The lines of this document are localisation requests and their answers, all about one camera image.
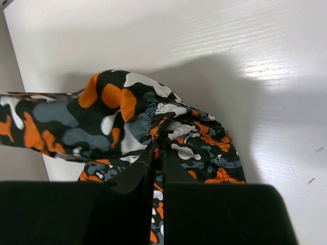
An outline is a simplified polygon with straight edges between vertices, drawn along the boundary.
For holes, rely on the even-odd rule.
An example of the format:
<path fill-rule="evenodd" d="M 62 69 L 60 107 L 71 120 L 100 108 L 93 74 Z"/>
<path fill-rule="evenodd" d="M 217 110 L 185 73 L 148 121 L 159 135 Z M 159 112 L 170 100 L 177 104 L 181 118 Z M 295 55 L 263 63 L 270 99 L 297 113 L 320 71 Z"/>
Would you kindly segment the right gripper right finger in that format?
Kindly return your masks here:
<path fill-rule="evenodd" d="M 264 184 L 204 184 L 172 150 L 163 163 L 165 244 L 297 244 L 279 192 Z"/>

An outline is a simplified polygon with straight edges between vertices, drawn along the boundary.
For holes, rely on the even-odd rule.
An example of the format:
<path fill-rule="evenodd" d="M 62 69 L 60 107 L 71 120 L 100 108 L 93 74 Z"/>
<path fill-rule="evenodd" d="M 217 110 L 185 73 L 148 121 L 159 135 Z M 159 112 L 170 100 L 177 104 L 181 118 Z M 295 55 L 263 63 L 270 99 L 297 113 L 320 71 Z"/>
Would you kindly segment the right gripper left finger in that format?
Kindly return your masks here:
<path fill-rule="evenodd" d="M 148 244 L 153 150 L 106 182 L 1 182 L 1 244 Z"/>

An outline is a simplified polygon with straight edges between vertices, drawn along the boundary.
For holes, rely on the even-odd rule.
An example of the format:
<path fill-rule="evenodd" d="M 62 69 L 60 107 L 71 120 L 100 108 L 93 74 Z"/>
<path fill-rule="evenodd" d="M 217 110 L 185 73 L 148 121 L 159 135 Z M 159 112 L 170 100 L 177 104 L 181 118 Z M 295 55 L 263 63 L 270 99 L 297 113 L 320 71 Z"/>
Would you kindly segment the orange black camouflage shorts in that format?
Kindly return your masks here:
<path fill-rule="evenodd" d="M 121 175 L 150 148 L 155 180 L 145 244 L 164 242 L 168 148 L 199 182 L 246 182 L 238 151 L 214 117 L 157 81 L 123 70 L 94 75 L 75 93 L 2 94 L 1 144 L 82 162 L 79 180 L 100 183 Z"/>

